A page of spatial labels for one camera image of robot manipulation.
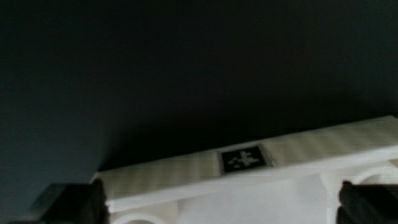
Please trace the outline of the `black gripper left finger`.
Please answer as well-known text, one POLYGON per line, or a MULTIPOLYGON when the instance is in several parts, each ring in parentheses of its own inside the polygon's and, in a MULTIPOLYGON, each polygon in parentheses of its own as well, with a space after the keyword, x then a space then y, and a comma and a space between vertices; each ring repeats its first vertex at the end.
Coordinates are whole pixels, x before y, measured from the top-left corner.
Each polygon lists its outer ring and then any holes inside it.
POLYGON ((16 224, 108 224, 103 182, 51 184, 16 224))

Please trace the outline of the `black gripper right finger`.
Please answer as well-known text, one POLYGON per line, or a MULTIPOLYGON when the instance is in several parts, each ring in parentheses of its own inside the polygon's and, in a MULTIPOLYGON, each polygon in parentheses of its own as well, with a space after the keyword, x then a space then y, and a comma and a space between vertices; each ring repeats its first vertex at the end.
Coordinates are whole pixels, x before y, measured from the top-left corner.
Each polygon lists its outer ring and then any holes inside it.
POLYGON ((344 181, 337 196, 335 224, 398 224, 398 184, 344 181))

